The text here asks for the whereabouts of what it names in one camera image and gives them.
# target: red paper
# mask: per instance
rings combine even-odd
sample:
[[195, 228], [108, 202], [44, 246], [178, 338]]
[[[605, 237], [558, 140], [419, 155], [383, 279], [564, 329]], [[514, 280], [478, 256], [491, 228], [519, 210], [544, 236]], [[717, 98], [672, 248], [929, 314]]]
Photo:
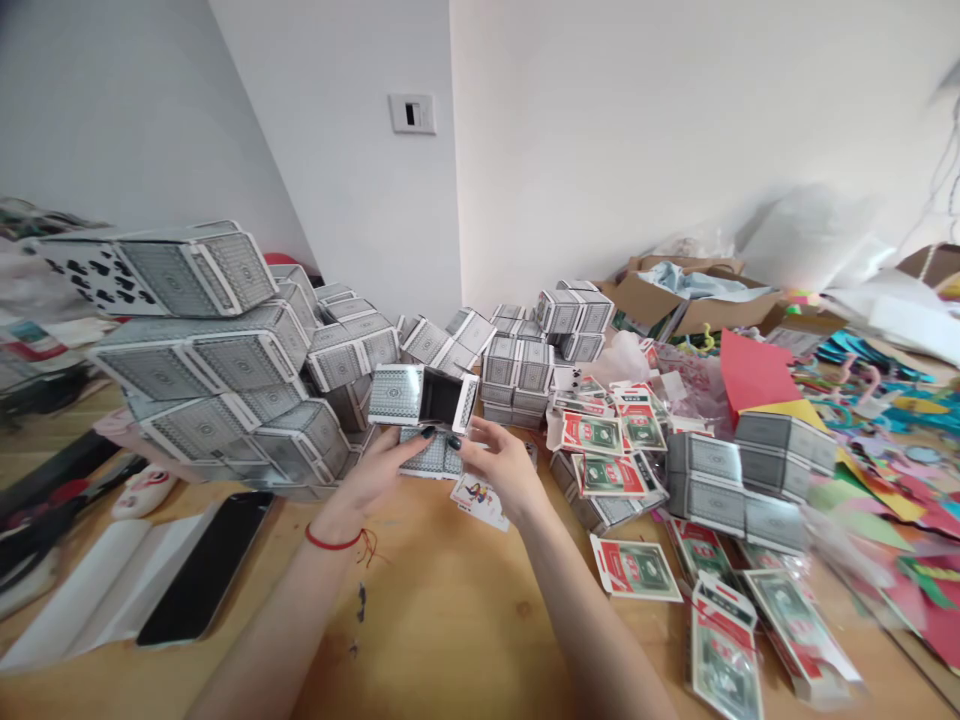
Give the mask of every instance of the red paper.
[[734, 425], [744, 410], [802, 399], [787, 368], [790, 362], [793, 362], [793, 353], [787, 348], [760, 343], [724, 329], [720, 336], [720, 372]]

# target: wooden table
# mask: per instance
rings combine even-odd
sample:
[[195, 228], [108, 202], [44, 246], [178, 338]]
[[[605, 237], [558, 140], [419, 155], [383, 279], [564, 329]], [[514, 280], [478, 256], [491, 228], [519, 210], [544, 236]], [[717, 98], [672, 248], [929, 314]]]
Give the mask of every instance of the wooden table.
[[[545, 453], [538, 470], [595, 572], [587, 535], [557, 489]], [[351, 570], [294, 717], [574, 717], [570, 680], [520, 536], [514, 528], [501, 533], [458, 510], [448, 498], [451, 485], [409, 478], [370, 522], [385, 559]], [[197, 514], [239, 490], [229, 483], [181, 483], [150, 519]], [[66, 552], [70, 569], [110, 523], [112, 502], [107, 498], [74, 529]], [[117, 643], [46, 670], [0, 679], [0, 717], [182, 717], [283, 572], [316, 509], [278, 503], [206, 639], [159, 651]], [[618, 528], [613, 536], [660, 542], [679, 577], [666, 531], [651, 517]], [[367, 593], [362, 622], [357, 617], [360, 583]], [[834, 576], [815, 568], [812, 585], [831, 630], [871, 693], [860, 706], [831, 718], [953, 716], [888, 636], [857, 612]], [[688, 607], [612, 602], [667, 683], [680, 717], [719, 717], [683, 686]], [[0, 651], [44, 603], [41, 599], [0, 624]], [[760, 652], [766, 717], [822, 718], [796, 700], [765, 637]]]

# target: light switch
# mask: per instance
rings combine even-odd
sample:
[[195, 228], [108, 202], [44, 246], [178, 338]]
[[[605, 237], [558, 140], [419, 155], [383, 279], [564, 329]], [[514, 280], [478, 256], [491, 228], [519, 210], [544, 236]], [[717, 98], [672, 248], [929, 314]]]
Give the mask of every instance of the light switch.
[[390, 95], [390, 118], [395, 133], [437, 134], [433, 95]]

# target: wooden floor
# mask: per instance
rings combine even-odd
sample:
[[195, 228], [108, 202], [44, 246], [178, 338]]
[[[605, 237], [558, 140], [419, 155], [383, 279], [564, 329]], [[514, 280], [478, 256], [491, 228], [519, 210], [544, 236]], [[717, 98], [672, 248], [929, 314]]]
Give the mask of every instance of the wooden floor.
[[103, 387], [54, 415], [32, 415], [13, 433], [0, 431], [0, 492], [35, 470], [91, 428], [93, 423], [123, 405], [120, 386]]

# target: red string bracelet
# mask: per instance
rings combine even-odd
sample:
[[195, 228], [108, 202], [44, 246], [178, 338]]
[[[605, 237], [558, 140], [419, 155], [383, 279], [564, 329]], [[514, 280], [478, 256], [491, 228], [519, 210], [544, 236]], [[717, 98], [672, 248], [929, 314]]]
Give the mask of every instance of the red string bracelet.
[[[370, 553], [370, 557], [367, 558], [367, 567], [370, 567], [370, 563], [373, 562], [373, 558], [378, 557], [377, 543], [379, 541], [377, 539], [377, 535], [372, 530], [367, 530], [366, 528], [361, 528], [360, 532], [357, 533], [357, 536], [350, 542], [342, 543], [340, 545], [331, 545], [330, 543], [325, 543], [323, 540], [316, 538], [313, 534], [311, 534], [309, 524], [303, 529], [303, 534], [306, 536], [307, 540], [310, 541], [310, 544], [316, 545], [318, 548], [323, 548], [324, 550], [346, 550], [347, 548], [356, 545], [360, 538], [363, 538], [365, 547], [363, 549], [363, 555], [360, 556], [360, 559], [357, 560], [357, 563], [362, 563], [363, 559], [367, 557], [367, 553]], [[383, 555], [379, 555], [379, 557], [382, 558], [388, 565], [392, 565], [392, 563]]]

